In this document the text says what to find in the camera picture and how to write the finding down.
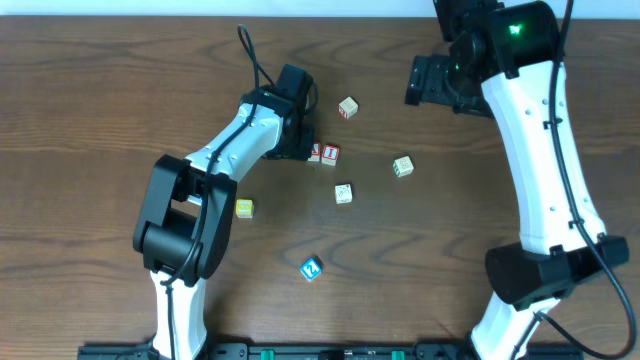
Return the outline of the red letter A wooden block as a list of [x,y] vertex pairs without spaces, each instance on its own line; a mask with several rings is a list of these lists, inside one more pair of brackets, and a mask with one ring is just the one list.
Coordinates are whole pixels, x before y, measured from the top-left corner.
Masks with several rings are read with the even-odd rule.
[[320,142],[315,142],[311,148],[311,155],[308,158],[309,162],[319,162],[321,158],[322,145]]

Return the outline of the red letter I wooden block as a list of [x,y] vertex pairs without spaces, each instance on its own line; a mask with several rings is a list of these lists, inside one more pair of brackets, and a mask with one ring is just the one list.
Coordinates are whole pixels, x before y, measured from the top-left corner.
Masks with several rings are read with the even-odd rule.
[[339,158],[340,148],[327,144],[321,152],[321,163],[324,165],[335,166]]

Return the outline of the blue number 2 wooden block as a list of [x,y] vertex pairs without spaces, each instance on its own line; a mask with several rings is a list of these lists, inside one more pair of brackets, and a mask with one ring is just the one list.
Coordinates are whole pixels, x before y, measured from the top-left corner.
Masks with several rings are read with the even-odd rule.
[[322,273],[322,271],[322,266],[316,258],[309,258],[300,267],[301,274],[308,282],[312,282],[313,280],[315,280]]

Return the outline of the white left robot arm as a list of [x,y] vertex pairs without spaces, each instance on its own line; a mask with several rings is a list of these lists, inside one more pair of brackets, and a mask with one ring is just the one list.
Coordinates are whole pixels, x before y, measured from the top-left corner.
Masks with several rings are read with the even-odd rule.
[[275,83],[242,97],[232,122],[205,147],[154,164],[133,233],[157,293],[150,358],[203,357],[206,281],[229,243],[238,184],[261,158],[311,157],[314,129],[304,119],[315,87],[307,71],[287,64]]

